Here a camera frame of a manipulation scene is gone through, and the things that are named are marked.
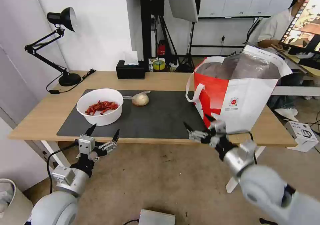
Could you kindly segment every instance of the lamp base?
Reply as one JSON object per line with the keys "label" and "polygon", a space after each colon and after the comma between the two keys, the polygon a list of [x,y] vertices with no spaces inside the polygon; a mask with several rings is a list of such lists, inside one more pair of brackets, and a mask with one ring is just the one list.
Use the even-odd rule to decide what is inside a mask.
{"label": "lamp base", "polygon": [[73,86],[81,81],[81,76],[76,73],[64,73],[62,77],[59,78],[59,84],[61,86]]}

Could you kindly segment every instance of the white container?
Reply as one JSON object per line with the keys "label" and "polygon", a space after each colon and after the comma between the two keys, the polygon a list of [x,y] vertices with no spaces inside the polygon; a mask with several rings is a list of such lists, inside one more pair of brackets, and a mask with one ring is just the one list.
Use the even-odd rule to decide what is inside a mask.
{"label": "white container", "polygon": [[0,179],[1,183],[11,183],[14,194],[11,203],[0,218],[0,225],[24,225],[31,215],[32,202],[27,199],[10,179]]}
{"label": "white container", "polygon": [[[86,110],[89,106],[98,103],[98,101],[113,101],[119,105],[115,110],[109,110],[103,115],[100,112],[96,112],[93,116],[86,114]],[[78,112],[85,117],[85,119],[92,125],[97,124],[97,126],[109,125],[121,116],[122,112],[123,97],[117,90],[104,88],[97,89],[88,92],[82,96],[77,103]]]}

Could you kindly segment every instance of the desk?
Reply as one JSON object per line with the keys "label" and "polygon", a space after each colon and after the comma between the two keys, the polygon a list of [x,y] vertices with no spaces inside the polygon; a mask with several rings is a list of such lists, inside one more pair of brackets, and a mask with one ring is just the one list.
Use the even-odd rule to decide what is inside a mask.
{"label": "desk", "polygon": [[[300,59],[295,55],[289,55],[288,51],[282,51],[276,46],[272,45],[279,55],[285,59],[289,59],[293,63],[297,64],[302,71],[306,72],[309,76],[320,79],[320,70],[300,65]],[[295,96],[319,96],[320,87],[312,86],[277,86],[274,89],[272,95],[295,95]]]}
{"label": "desk", "polygon": [[[73,71],[83,76],[86,71]],[[148,72],[145,80],[119,80],[116,72],[97,71],[73,90],[59,95],[48,94],[30,114],[11,132],[9,138],[18,140],[41,141],[49,152],[59,149],[57,141],[74,141],[77,137],[57,136],[57,132],[68,117],[69,113],[86,89],[112,88],[117,90],[176,90],[185,91],[189,73]],[[252,129],[255,142],[261,146],[257,156],[267,146],[295,147],[296,143],[272,111],[265,107]],[[239,144],[250,139],[248,134],[230,135],[231,142]],[[107,142],[110,138],[96,138],[97,141]],[[193,144],[191,140],[182,139],[139,139],[120,138],[118,143],[142,144]],[[53,156],[58,164],[69,166],[69,162],[58,153]]]}

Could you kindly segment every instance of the fire extinguisher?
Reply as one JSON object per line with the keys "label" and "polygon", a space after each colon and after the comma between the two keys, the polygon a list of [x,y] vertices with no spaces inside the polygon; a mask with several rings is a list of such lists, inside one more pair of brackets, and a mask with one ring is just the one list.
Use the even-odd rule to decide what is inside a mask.
{"label": "fire extinguisher", "polygon": [[157,53],[158,56],[166,54],[166,45],[164,43],[164,40],[159,41]]}

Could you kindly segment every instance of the tape roll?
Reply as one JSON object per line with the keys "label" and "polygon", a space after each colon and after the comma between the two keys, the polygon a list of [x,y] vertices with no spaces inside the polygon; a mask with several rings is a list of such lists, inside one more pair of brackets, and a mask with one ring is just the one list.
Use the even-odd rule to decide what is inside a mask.
{"label": "tape roll", "polygon": [[166,67],[166,63],[162,60],[157,59],[152,63],[152,66],[154,70],[163,70]]}

